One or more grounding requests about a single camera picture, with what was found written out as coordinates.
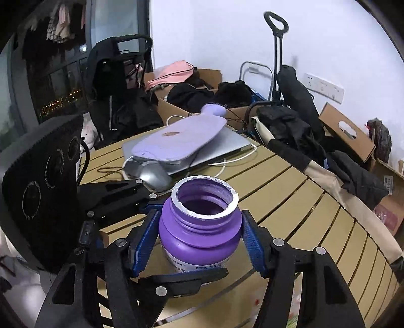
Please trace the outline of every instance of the slatted table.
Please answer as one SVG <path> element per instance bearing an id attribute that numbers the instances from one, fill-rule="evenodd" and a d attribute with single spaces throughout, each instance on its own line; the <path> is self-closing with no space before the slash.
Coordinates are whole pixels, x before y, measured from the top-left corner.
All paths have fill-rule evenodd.
<path id="1" fill-rule="evenodd" d="M 98 170 L 122 166 L 121 147 L 125 141 L 92 152 L 82 183 L 121 180 L 119 173 Z M 333 197 L 272 151 L 256 145 L 258 149 L 253 155 L 227 164 L 219 178 L 238 192 L 240 209 L 250 210 L 258 224 L 268 228 L 274 238 L 282 238 L 294 248 L 325 247 L 348 283 L 366 327 L 370 327 L 399 286 L 386 258 L 372 236 Z M 250 148 L 242 149 L 226 160 L 249 151 Z M 220 166 L 205 165 L 195 168 L 191 175 L 214 176 L 220 169 Z M 136 215 L 105 228 L 104 232 L 113 242 L 126 237 L 143 218 L 143 215 Z M 264 294 L 267 280 L 253 270 L 242 241 L 227 268 L 226 278 L 203 286 L 197 295 L 171 299 L 161 313 L 159 323 L 166 328 L 252 326 L 254 301 Z M 157 244 L 141 276 L 169 271 L 162 248 Z M 102 280 L 99 281 L 99 292 L 107 297 Z M 110 318 L 109 310 L 100 307 L 102 314 Z"/>

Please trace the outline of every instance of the purple bottle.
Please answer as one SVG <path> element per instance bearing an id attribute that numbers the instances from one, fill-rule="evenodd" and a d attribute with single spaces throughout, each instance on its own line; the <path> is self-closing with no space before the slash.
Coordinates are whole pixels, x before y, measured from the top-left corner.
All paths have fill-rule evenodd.
<path id="1" fill-rule="evenodd" d="M 162 210 L 160 241 L 177 272 L 223 266 L 241 238 L 238 194 L 204 175 L 177 182 Z"/>

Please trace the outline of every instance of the speaker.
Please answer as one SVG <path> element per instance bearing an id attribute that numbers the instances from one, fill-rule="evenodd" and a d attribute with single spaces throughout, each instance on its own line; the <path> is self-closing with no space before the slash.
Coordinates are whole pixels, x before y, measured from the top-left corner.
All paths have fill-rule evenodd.
<path id="1" fill-rule="evenodd" d="M 81 115 L 51 118 L 0 153 L 0 227 L 35 270 L 57 273 L 78 242 L 82 126 Z"/>

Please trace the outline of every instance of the stroller handle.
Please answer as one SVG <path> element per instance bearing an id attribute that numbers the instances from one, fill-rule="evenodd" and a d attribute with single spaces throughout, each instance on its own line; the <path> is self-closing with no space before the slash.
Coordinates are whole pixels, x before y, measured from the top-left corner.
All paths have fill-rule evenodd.
<path id="1" fill-rule="evenodd" d="M 275 24 L 272 22 L 271 17 L 278 21 L 281 22 L 283 25 L 283 29 L 278 29 Z M 271 12 L 271 11 L 265 11 L 264 12 L 264 19 L 267 22 L 267 24 L 269 25 L 269 27 L 271 28 L 271 30 L 274 33 L 274 36 L 277 36 L 278 38 L 282 38 L 283 35 L 289 30 L 289 25 L 288 23 L 281 17 L 276 15 L 275 13 Z"/>
<path id="2" fill-rule="evenodd" d="M 116 36 L 115 37 L 115 41 L 117 43 L 131 41 L 131 40 L 137 40 L 137 39 L 145 39 L 146 42 L 147 42 L 147 50 L 146 50 L 146 52 L 151 52 L 152 46 L 153 46 L 153 40 L 151 39 L 151 37 L 149 37 L 147 35 L 142 35 L 142 34 L 132 35 L 132 34 L 129 34 L 129 35 L 123 35 L 123 36 Z"/>

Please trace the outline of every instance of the laptop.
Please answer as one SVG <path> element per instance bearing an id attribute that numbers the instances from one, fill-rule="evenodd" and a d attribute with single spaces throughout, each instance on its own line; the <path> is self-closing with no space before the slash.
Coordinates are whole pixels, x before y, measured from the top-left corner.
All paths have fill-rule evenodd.
<path id="1" fill-rule="evenodd" d="M 132 156 L 132 148 L 142 139 L 139 137 L 131 141 L 127 141 L 122 145 L 124 157 L 127 160 Z M 224 127 L 220 130 L 217 136 L 209 141 L 205 146 L 200 148 L 188 158 L 180 161 L 177 164 L 161 163 L 165 171 L 172 175 L 174 173 L 187 170 L 193 166 L 212 161 L 215 158 L 224 157 L 226 154 L 240 150 L 243 147 L 249 146 L 251 143 L 247 138 L 238 133 Z"/>

